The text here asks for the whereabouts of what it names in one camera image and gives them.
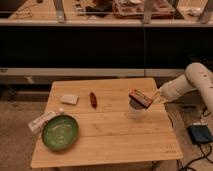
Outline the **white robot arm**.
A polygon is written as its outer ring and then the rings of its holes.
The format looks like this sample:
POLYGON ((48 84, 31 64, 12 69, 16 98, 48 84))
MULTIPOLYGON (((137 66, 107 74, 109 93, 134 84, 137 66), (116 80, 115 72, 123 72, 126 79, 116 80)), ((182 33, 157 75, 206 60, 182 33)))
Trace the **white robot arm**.
POLYGON ((155 103, 172 102, 197 90, 213 114, 213 72, 201 63, 189 64, 179 77, 164 83, 152 96, 155 103))

